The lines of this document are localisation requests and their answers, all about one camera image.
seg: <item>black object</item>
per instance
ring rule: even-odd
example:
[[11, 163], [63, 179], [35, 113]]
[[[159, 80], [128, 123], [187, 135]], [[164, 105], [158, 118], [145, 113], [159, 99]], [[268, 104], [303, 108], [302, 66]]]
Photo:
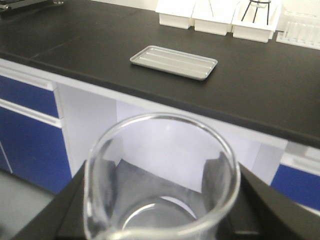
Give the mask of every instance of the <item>black object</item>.
[[[84, 240], [84, 166], [49, 205], [12, 240]], [[318, 240], [320, 217], [241, 167], [238, 199], [217, 240]]]

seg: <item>black lab bench countertop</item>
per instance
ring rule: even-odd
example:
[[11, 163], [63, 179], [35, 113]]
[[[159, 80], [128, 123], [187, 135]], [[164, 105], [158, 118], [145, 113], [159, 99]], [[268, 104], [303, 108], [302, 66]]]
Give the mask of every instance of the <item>black lab bench countertop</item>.
[[[154, 11], [67, 0], [2, 13], [0, 58], [320, 148], [320, 52], [159, 25]], [[149, 45], [218, 60], [204, 81], [129, 61]]]

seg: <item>aluminum tray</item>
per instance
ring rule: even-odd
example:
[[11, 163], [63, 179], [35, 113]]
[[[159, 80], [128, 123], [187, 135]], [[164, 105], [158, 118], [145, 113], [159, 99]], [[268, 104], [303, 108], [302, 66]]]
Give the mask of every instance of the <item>aluminum tray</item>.
[[196, 80], [208, 77], [218, 61], [159, 46], [147, 46], [130, 58], [133, 64]]

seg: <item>lab bench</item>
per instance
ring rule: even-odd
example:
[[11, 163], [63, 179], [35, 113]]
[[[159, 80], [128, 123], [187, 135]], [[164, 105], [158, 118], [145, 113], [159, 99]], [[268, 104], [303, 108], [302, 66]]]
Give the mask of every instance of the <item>lab bench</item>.
[[[18, 114], [19, 118], [36, 121], [35, 125], [42, 119], [58, 131], [58, 136], [48, 131], [44, 139], [39, 138], [41, 145], [34, 143], [34, 148], [42, 146], [40, 149], [52, 160], [41, 154], [30, 157], [37, 159], [37, 166], [44, 165], [43, 159], [48, 161], [42, 170], [31, 167], [31, 176], [41, 173], [44, 178], [62, 180], [59, 188], [44, 186], [52, 191], [59, 192], [68, 183], [104, 131], [124, 118], [145, 112], [187, 115], [213, 127], [230, 143], [237, 159], [267, 184], [282, 172], [282, 168], [277, 171], [291, 144], [302, 149], [295, 156], [320, 164], [320, 157], [306, 154], [320, 148], [320, 64], [316, 50], [274, 39], [260, 43], [229, 34], [161, 26], [153, 11], [89, 0], [68, 0], [60, 6], [41, 3], [6, 13], [0, 32], [1, 79], [8, 92], [21, 90], [11, 98], [12, 93], [0, 89], [1, 111], [6, 112], [1, 112], [6, 116], [1, 127], [6, 129], [14, 119], [11, 115]], [[218, 64], [204, 81], [132, 65], [130, 57], [150, 45], [214, 58]], [[44, 83], [53, 86], [45, 100], [40, 97], [42, 93], [33, 92], [43, 91]], [[25, 90], [25, 84], [31, 90]], [[22, 110], [27, 110], [24, 117], [20, 116]], [[17, 126], [27, 126], [22, 119], [12, 124], [15, 131]], [[38, 126], [32, 123], [30, 128]], [[19, 145], [31, 143], [33, 134], [38, 136], [33, 131], [27, 134], [30, 140], [17, 137]], [[3, 139], [3, 149], [8, 151], [13, 144], [4, 146]], [[12, 161], [15, 173], [22, 166], [20, 158], [7, 154], [1, 157], [1, 166]], [[37, 183], [30, 176], [25, 178]]]

